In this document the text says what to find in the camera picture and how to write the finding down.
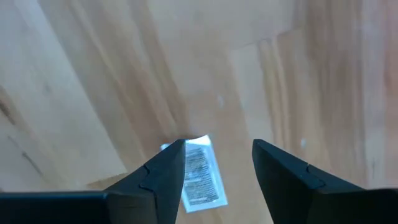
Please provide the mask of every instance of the wooden floor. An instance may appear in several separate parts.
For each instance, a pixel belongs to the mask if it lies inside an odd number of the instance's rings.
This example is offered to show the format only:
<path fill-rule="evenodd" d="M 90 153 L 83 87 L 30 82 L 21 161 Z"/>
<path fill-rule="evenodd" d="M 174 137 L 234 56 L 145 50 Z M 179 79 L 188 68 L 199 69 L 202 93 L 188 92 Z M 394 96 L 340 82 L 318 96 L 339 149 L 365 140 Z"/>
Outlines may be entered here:
<path fill-rule="evenodd" d="M 102 189 L 209 134 L 229 205 L 271 223 L 270 141 L 363 187 L 398 186 L 398 1 L 2 0 L 0 190 Z"/>

